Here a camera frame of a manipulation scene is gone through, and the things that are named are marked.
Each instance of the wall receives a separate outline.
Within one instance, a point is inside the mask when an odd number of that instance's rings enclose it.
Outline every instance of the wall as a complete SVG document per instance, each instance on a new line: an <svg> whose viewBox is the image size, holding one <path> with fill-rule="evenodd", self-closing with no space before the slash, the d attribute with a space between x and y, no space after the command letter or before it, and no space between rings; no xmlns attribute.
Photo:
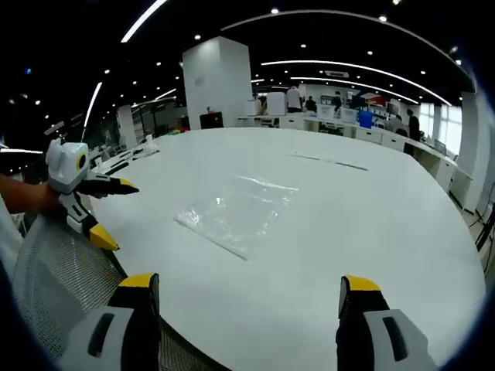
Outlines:
<svg viewBox="0 0 495 371"><path fill-rule="evenodd" d="M252 98L248 47L223 37L207 40L183 54L183 72L191 129L201 128L208 107L222 112L224 126L236 126Z"/></svg>
<svg viewBox="0 0 495 371"><path fill-rule="evenodd" d="M482 213L488 203L495 200L495 190L492 192L491 200L488 199L492 184L495 182L495 120L493 119L493 109L491 109L486 101L484 104L480 105L480 112L478 115L480 120L487 126L487 145L490 147L490 149L487 150L489 160L486 166L485 181L481 191L480 201L477 205L477 210Z"/></svg>
<svg viewBox="0 0 495 371"><path fill-rule="evenodd" d="M470 212L480 204L482 191L486 183L486 171L490 159L490 125L493 115L482 94L462 92L463 96L463 134L457 164L471 175L473 180L464 185L463 177L457 175L452 182L454 196L464 198L463 206Z"/></svg>

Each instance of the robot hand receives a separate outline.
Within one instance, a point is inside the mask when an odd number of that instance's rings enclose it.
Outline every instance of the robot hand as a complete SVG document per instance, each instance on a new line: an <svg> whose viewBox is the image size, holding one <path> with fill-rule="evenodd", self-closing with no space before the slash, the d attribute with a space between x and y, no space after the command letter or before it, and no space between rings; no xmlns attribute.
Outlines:
<svg viewBox="0 0 495 371"><path fill-rule="evenodd" d="M67 224L91 243L105 250L118 245L80 201L78 192L89 196L127 195L139 189L125 179L116 179L89 169L85 143L64 143L55 139L46 153L48 183L60 192L60 203L67 211Z"/></svg>

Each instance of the table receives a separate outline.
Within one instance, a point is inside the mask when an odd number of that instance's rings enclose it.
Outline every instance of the table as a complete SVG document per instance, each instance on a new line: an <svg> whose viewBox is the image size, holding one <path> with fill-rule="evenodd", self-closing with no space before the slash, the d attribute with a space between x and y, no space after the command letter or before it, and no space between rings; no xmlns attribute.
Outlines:
<svg viewBox="0 0 495 371"><path fill-rule="evenodd" d="M93 199L94 211L128 274L159 273L161 316L216 361L246 371L335 370L344 274L377 282L428 337L438 364L469 331L485 295L476 247L452 201L410 156L269 128L156 142L158 154L116 174L141 192ZM233 175L299 189L247 261L173 220Z"/></svg>

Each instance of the white column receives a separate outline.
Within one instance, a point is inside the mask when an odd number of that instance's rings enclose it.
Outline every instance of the white column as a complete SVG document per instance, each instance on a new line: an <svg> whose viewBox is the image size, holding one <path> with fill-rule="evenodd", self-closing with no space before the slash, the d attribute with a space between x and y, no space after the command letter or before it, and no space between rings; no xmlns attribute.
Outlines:
<svg viewBox="0 0 495 371"><path fill-rule="evenodd" d="M187 112L192 130L200 129L200 115L211 107L221 112L224 126L237 126L252 99L249 49L216 37L183 54Z"/></svg>
<svg viewBox="0 0 495 371"><path fill-rule="evenodd" d="M120 145L126 148L134 148L138 145L134 122L132 121L131 106L122 106L117 110L118 132L121 136Z"/></svg>
<svg viewBox="0 0 495 371"><path fill-rule="evenodd" d="M462 96L463 136L457 164L473 180L467 181L464 175L456 173L451 192L464 209L473 213L480 201L490 159L490 125L493 125L493 115L481 93L463 92Z"/></svg>
<svg viewBox="0 0 495 371"><path fill-rule="evenodd" d="M434 106L432 138L438 141L440 137L440 123L442 121L442 106Z"/></svg>

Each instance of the clear plastic bag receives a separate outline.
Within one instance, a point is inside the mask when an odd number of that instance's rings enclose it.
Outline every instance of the clear plastic bag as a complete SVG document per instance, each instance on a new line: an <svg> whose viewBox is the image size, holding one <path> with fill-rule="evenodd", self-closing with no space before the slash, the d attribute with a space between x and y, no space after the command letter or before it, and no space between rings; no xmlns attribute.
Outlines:
<svg viewBox="0 0 495 371"><path fill-rule="evenodd" d="M235 176L187 209L175 220L247 260L252 248L271 229L296 188Z"/></svg>

